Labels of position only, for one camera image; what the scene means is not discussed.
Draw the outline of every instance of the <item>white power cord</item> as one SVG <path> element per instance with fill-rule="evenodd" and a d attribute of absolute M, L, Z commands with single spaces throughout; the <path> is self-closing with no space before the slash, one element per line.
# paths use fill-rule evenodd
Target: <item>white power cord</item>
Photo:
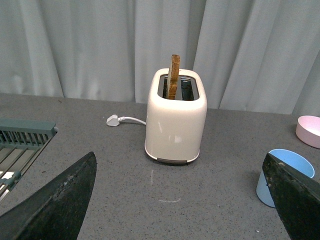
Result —
<path fill-rule="evenodd" d="M 107 120 L 106 120 L 106 124 L 108 126 L 112 126 L 112 127 L 115 127 L 115 126 L 118 126 L 120 124 L 121 121 L 124 121 L 124 120 L 133 120 L 133 121 L 136 121 L 138 123 L 141 123 L 143 125 L 147 125 L 145 121 L 142 121 L 140 119 L 137 119 L 137 118 L 134 118 L 134 117 L 130 117 L 130 116 L 121 116 L 121 117 L 118 117 L 117 115 L 113 114 L 112 116 L 110 116 Z"/>

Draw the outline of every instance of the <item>white toaster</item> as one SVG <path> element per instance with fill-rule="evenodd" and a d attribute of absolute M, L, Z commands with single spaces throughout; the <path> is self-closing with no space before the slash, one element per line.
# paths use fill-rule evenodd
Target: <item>white toaster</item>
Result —
<path fill-rule="evenodd" d="M 144 148 L 157 161 L 185 164 L 199 156 L 207 98 L 199 75 L 180 69 L 175 99 L 166 99 L 168 73 L 158 70 L 151 83 Z"/>

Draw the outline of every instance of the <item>gray countertop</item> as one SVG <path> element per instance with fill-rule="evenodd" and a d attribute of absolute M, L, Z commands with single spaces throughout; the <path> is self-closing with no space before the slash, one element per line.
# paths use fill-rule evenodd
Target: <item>gray countertop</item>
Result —
<path fill-rule="evenodd" d="M 97 174 L 79 240 L 290 239 L 256 186 L 267 152 L 277 148 L 308 159 L 319 182 L 320 149 L 297 138 L 298 116 L 208 109 L 198 159 L 172 166 L 147 156 L 144 125 L 106 125 L 114 113 L 145 120 L 146 112 L 138 103 L 0 94 L 0 118 L 59 129 L 0 214 L 93 151 Z"/>

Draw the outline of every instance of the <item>white curtain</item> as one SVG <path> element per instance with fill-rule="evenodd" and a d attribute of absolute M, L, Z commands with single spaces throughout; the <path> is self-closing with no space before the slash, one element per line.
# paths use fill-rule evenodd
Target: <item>white curtain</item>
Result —
<path fill-rule="evenodd" d="M 172 54 L 208 107 L 320 117 L 319 0 L 3 0 L 0 93 L 146 103 Z"/>

